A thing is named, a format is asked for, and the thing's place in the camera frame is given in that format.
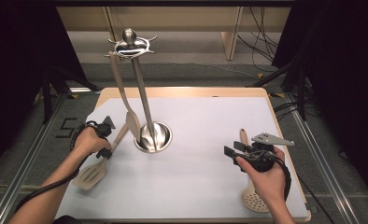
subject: floor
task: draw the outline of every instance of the floor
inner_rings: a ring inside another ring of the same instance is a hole
[[[204,67],[217,68],[228,74],[227,76],[240,74],[250,79],[270,74],[270,71],[262,70],[271,69],[271,66],[269,66],[271,62],[260,53],[253,53],[252,49],[241,40],[238,40],[236,44],[234,59],[227,61],[218,33],[143,32],[137,34],[137,36],[145,38],[152,38],[155,35],[158,38],[151,42],[150,49],[156,53],[142,56],[140,62],[143,64],[178,64],[183,66],[192,64],[199,66],[200,69]],[[279,34],[268,35],[278,43]],[[69,32],[69,36],[89,81],[97,83],[100,86],[110,85],[111,80],[104,77],[102,73],[99,73],[100,70],[95,70],[99,69],[99,66],[108,64],[108,59],[105,55],[109,50],[113,50],[113,45],[107,41],[109,34]],[[243,33],[240,36],[250,45],[256,43],[257,38],[250,33]],[[260,40],[257,41],[257,47],[267,52],[266,45]],[[250,73],[248,70],[233,70],[230,67],[232,66],[236,69],[238,67],[240,68],[240,65],[243,64],[257,64],[257,71]],[[275,83],[267,85],[265,88],[269,92],[279,93],[279,87]],[[273,107],[277,108],[285,104],[290,96],[295,97],[295,92],[286,95],[285,98],[271,97],[271,103]],[[63,104],[62,113],[70,115],[73,110],[81,109],[82,106],[92,109],[92,105],[94,105],[96,100],[97,95],[80,95],[79,100],[70,104],[69,108]],[[33,140],[37,132],[42,129],[40,122],[43,119],[42,109],[42,104],[39,102],[35,104],[34,112],[23,126],[23,132],[18,136],[17,144],[7,151],[4,158],[0,160],[0,202],[3,200],[6,190],[8,190],[9,186],[12,186],[12,180],[15,179],[16,171],[25,160],[28,148],[31,148],[34,144]],[[83,114],[86,115],[90,112],[92,111],[84,111]],[[308,119],[306,122],[298,120],[295,117],[295,113],[288,112],[290,112],[290,108],[285,107],[282,110],[276,111],[276,116],[278,117],[279,126],[283,135],[287,139],[297,139],[296,147],[290,150],[290,154],[298,175],[304,181],[304,195],[308,203],[308,209],[312,214],[312,219],[309,223],[368,223],[368,188],[362,182],[361,177],[357,174],[354,167],[350,165],[350,161],[342,157],[345,155],[339,154],[339,143],[335,141],[328,124],[318,114],[317,105],[309,104],[307,106],[306,112]],[[300,128],[302,125],[307,126],[311,131],[313,135],[311,140],[307,140],[304,137],[304,133],[302,133],[302,129]],[[314,141],[313,145],[316,143],[317,149],[312,148],[312,141]],[[54,143],[49,142],[47,139],[42,144],[53,145]],[[319,162],[320,159],[317,159],[318,149],[320,149],[322,155],[322,162]],[[26,193],[34,190],[37,184],[45,178],[45,174],[41,175],[35,170],[45,166],[45,163],[48,163],[47,161],[50,157],[50,154],[40,152],[36,162],[30,165],[34,167],[26,174],[26,178],[21,184],[21,189],[17,192],[18,199],[7,208],[10,210],[7,213],[7,218],[12,215],[12,208],[15,207],[18,200],[26,195]],[[54,153],[53,157],[59,158],[52,158],[52,161],[62,160],[64,154]],[[331,179],[330,175],[326,175],[326,169],[331,170],[333,179]],[[334,192],[336,189],[342,192],[336,194]],[[342,210],[347,209],[347,206],[341,206],[339,204],[343,198],[348,200],[349,208],[352,209],[352,211],[348,211],[349,214],[346,214],[347,211]]]

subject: wooden slotted spatula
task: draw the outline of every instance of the wooden slotted spatula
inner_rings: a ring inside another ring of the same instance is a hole
[[[123,136],[128,132],[129,127],[125,123],[123,124],[120,132],[115,138],[114,142],[111,144],[111,152],[114,152],[117,145],[122,140]],[[97,184],[106,174],[106,162],[107,158],[103,158],[96,164],[89,165],[83,168],[77,177],[73,180],[73,184],[82,189],[91,189],[95,184]]]

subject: round metal base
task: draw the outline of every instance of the round metal base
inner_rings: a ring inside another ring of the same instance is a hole
[[[134,139],[134,144],[140,151],[146,153],[156,153],[165,150],[170,143],[172,142],[172,130],[164,123],[154,122],[154,129],[155,129],[155,145],[152,137],[149,133],[149,128],[144,125],[141,128],[141,137],[140,141]]]

